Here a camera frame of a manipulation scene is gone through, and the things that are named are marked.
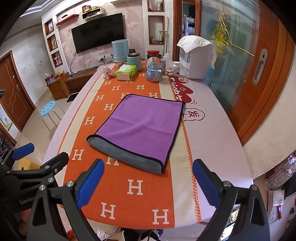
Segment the purple and grey towel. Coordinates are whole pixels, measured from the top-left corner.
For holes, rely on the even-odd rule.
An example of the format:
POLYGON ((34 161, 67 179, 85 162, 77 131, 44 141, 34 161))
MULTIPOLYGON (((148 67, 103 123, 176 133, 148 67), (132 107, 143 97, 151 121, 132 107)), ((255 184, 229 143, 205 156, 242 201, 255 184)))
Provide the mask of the purple and grey towel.
POLYGON ((119 161, 163 174, 184 106, 180 101, 128 94, 86 141, 119 161))

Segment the yellow stool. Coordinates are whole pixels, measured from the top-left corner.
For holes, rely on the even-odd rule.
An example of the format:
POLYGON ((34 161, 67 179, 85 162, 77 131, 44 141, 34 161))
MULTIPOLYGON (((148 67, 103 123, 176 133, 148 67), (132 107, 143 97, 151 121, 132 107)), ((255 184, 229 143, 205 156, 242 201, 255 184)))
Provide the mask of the yellow stool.
POLYGON ((38 164, 26 158, 22 158, 18 161, 18 170, 34 170, 39 169, 39 167, 38 164))

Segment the brown wooden door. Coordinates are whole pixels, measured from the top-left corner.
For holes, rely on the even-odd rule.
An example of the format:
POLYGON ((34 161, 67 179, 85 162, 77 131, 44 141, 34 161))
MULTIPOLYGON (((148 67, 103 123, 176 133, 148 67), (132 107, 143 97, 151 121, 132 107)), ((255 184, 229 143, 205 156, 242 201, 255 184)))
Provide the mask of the brown wooden door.
POLYGON ((13 124, 21 132, 36 106, 21 81, 12 51, 1 57, 0 75, 1 90, 4 90, 1 105, 13 124))

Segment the orange H-pattern table runner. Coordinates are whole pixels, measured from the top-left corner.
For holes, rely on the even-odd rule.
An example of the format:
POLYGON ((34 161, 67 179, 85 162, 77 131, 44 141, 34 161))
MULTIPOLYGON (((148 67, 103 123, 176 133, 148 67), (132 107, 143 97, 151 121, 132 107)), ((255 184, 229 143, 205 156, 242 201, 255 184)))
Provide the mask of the orange H-pattern table runner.
POLYGON ((99 76, 91 85, 59 147, 69 154, 63 182, 103 161, 90 200, 79 194, 87 219, 138 229, 201 221, 185 106, 174 88, 166 76, 149 82, 144 71, 132 81, 99 76))

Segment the wooden tv cabinet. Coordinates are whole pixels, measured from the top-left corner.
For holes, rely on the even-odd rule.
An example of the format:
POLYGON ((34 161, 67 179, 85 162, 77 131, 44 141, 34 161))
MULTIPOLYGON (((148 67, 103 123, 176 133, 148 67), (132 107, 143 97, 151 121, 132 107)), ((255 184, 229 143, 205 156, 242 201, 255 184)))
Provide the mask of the wooden tv cabinet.
POLYGON ((63 73, 53 83, 47 85, 55 100, 69 97, 71 94, 79 92, 88 80, 95 74, 96 69, 83 70, 79 73, 70 74, 63 73))

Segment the green tissue pack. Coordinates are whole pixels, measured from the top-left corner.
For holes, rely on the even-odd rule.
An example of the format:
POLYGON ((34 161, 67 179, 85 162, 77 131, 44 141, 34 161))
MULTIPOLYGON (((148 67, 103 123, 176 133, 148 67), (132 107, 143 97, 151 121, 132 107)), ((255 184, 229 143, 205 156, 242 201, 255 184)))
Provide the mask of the green tissue pack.
POLYGON ((135 65, 123 64, 116 72, 116 78, 118 81, 132 81, 133 77, 137 73, 137 67, 135 65))

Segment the teal canister brown lid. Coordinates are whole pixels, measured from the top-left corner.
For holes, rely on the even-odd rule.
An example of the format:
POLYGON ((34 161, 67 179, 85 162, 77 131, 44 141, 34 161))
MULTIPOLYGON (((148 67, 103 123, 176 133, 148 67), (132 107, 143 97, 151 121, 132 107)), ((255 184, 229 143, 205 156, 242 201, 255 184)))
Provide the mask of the teal canister brown lid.
POLYGON ((142 69, 142 58, 139 53, 129 53, 127 56, 127 64, 135 65, 137 67, 137 71, 142 69))

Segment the light blue cylindrical bin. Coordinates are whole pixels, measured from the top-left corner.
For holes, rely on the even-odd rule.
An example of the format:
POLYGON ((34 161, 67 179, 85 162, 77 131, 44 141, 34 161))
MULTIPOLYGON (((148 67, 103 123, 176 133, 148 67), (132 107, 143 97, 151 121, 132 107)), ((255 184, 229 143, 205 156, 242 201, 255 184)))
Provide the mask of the light blue cylindrical bin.
POLYGON ((129 54, 128 39, 112 41, 113 60, 116 63, 127 61, 129 54))

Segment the blue castle snow globe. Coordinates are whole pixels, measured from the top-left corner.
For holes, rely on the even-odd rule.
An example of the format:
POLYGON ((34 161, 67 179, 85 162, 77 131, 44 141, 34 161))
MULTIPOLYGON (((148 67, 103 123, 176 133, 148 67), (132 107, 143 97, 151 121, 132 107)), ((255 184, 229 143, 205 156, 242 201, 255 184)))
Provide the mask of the blue castle snow globe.
POLYGON ((158 57, 150 57, 147 60, 146 78, 150 82, 159 82, 162 80, 162 63, 158 57))

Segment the white plastic bottle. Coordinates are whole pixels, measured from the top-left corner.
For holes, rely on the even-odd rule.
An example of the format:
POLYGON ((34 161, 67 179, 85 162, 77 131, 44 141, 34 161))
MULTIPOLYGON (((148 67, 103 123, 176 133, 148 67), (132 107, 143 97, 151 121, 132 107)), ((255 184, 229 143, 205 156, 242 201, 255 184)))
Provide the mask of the white plastic bottle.
POLYGON ((169 53, 165 53, 163 59, 166 61, 166 69, 170 69, 171 67, 171 56, 169 53))

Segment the white pill bottle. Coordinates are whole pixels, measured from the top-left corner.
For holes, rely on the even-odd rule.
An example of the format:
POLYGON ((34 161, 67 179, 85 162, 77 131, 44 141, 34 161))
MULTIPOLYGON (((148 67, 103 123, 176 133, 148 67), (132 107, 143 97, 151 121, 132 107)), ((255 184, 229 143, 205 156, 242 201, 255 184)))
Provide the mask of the white pill bottle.
POLYGON ((175 61, 173 64, 173 76, 178 77, 180 75, 180 62, 175 61))

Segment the white appliance with cloth cover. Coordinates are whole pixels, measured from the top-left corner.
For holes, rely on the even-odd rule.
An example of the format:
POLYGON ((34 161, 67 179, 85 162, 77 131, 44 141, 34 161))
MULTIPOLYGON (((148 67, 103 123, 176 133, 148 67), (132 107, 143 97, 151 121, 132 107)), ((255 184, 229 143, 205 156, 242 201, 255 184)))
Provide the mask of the white appliance with cloth cover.
POLYGON ((209 68, 215 69, 217 53, 210 41, 200 36, 188 35, 182 37, 177 46, 180 48, 179 62, 182 76, 203 80, 207 77, 209 68))

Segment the gold door ornament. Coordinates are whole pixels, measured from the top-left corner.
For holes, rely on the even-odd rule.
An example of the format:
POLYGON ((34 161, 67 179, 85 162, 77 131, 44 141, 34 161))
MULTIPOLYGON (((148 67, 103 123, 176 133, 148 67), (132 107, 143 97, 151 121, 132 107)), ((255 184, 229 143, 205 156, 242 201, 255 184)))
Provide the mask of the gold door ornament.
POLYGON ((228 32, 228 29, 224 20, 225 20, 225 15, 224 15, 224 12, 221 11, 215 30, 210 36, 210 39, 215 43, 214 46, 215 46, 217 55, 222 56, 227 52, 228 47, 235 47, 247 53, 248 55, 251 55, 252 57, 254 57, 254 54, 232 43, 232 41, 230 40, 230 34, 228 32))

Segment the black wall television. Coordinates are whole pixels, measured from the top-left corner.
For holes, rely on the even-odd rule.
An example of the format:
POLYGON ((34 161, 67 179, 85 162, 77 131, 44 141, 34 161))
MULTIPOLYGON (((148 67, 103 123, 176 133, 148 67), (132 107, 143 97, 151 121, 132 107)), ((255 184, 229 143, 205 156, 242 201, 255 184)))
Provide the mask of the black wall television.
POLYGON ((76 53, 125 38, 123 14, 104 16, 71 29, 76 53))

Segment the white wall shelf unit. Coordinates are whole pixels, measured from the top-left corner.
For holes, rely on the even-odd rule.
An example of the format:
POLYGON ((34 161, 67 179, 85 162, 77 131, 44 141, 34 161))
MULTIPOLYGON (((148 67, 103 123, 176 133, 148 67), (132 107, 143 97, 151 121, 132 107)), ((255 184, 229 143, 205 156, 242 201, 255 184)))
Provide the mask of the white wall shelf unit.
POLYGON ((43 16, 42 28, 44 40, 54 73, 69 73, 69 67, 62 47, 57 24, 57 16, 43 16))

